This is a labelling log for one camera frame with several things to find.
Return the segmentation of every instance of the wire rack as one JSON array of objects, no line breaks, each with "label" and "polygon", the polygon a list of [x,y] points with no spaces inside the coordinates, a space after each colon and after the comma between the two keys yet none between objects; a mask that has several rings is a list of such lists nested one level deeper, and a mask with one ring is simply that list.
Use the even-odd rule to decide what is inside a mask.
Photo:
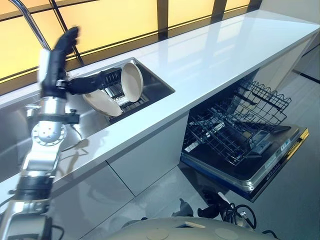
[{"label": "wire rack", "polygon": [[102,82],[100,89],[108,94],[113,100],[115,100],[120,106],[122,112],[125,113],[147,103],[149,98],[144,94],[141,94],[140,99],[137,102],[130,102],[125,97],[121,86],[121,72],[122,69],[120,67],[111,68],[104,71],[104,81]]},{"label": "wire rack", "polygon": [[283,111],[290,102],[263,84],[241,80],[230,97],[189,116],[184,147],[194,140],[207,144],[236,166],[255,147],[255,134],[271,133],[287,117]]}]

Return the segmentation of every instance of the faucet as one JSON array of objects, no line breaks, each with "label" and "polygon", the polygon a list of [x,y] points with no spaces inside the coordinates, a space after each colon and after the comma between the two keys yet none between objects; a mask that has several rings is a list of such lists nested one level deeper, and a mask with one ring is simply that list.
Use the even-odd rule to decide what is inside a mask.
[{"label": "faucet", "polygon": [[17,9],[22,13],[25,20],[29,24],[30,28],[32,29],[33,33],[35,34],[36,38],[40,42],[41,46],[44,49],[51,50],[49,44],[47,43],[45,37],[42,35],[41,31],[39,30],[35,20],[31,16],[30,12],[28,11],[27,7],[20,1],[20,0],[8,0],[13,5],[16,6]]}]

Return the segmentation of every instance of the cabinet door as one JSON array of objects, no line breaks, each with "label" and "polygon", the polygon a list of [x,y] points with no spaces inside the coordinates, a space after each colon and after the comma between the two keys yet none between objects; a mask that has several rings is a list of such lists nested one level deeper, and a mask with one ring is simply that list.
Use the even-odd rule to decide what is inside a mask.
[{"label": "cabinet door", "polygon": [[261,67],[254,80],[271,88],[272,91],[277,89],[281,81],[293,69],[298,59],[300,59],[311,39],[308,38],[266,66]]},{"label": "cabinet door", "polygon": [[135,196],[179,163],[187,121],[188,112],[121,157],[107,160]]},{"label": "cabinet door", "polygon": [[[105,162],[102,169],[52,200],[49,215],[65,230],[63,240],[76,240],[133,199],[132,193]],[[58,239],[60,232],[53,231]]]}]

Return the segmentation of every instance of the kitchen sink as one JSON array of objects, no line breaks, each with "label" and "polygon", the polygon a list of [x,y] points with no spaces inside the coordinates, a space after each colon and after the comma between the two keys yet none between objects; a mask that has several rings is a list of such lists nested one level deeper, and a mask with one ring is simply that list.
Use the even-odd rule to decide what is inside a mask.
[{"label": "kitchen sink", "polygon": [[[106,75],[112,74],[114,71],[121,71],[121,68],[128,62],[135,64],[141,71],[144,83],[141,98],[136,103],[123,103],[122,101],[122,104],[119,104],[122,114],[117,117],[110,117],[95,111],[81,95],[68,95],[65,111],[69,113],[71,109],[76,109],[77,113],[80,114],[80,123],[75,124],[73,126],[74,129],[69,125],[66,126],[67,137],[63,143],[63,149],[75,145],[81,138],[87,138],[175,92],[173,88],[135,58],[129,58],[76,77],[91,76],[101,71],[106,72]],[[120,80],[114,79],[112,84],[114,86],[119,85]],[[112,84],[103,86],[102,90],[109,93],[118,102],[123,96],[121,91],[115,94],[114,90],[119,89],[119,86],[114,88]],[[0,132],[2,133],[0,140],[1,182],[20,171],[21,164],[31,148],[31,130],[37,121],[35,117],[27,117],[26,106],[30,104],[37,105],[39,102],[40,93],[35,93],[0,110]]]}]

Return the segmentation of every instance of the kitchen counter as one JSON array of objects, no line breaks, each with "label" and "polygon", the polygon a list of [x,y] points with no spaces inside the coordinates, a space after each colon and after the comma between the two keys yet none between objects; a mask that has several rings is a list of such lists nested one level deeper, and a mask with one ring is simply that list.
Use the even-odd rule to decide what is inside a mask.
[{"label": "kitchen counter", "polygon": [[[134,57],[175,92],[88,137],[83,149],[61,154],[54,190],[76,184],[85,173],[192,107],[310,38],[319,25],[257,10],[217,22],[70,72],[78,76]],[[0,106],[39,91],[36,84],[0,97]],[[15,188],[18,174],[1,182]],[[2,194],[0,202],[9,195]]]}]

